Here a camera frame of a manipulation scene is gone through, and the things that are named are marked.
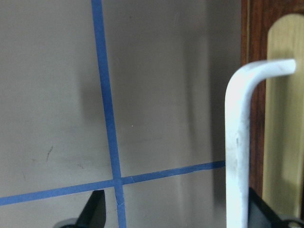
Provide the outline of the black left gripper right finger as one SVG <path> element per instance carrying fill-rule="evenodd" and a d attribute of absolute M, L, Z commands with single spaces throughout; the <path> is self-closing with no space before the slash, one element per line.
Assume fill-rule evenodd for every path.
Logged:
<path fill-rule="evenodd" d="M 303 228 L 298 218 L 279 217 L 252 189 L 249 188 L 248 228 Z"/>

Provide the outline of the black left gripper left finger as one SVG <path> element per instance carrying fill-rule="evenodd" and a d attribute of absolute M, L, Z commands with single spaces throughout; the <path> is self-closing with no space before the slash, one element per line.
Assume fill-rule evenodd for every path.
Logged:
<path fill-rule="evenodd" d="M 106 224 L 105 191 L 92 192 L 78 218 L 71 218 L 54 225 L 55 228 L 104 228 Z"/>

